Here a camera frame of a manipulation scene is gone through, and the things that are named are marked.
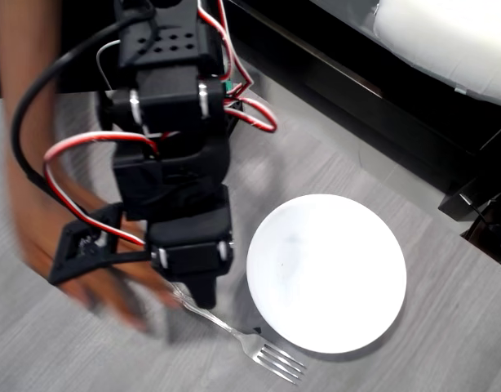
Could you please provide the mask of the person's hand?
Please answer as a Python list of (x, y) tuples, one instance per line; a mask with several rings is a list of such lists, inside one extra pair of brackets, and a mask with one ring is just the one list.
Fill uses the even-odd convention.
[(128, 281), (145, 287), (168, 307), (179, 305), (169, 285), (148, 262), (98, 269), (62, 283), (58, 288), (87, 308), (102, 305), (130, 327), (140, 332), (147, 332), (149, 326), (144, 317), (143, 307), (126, 284)]

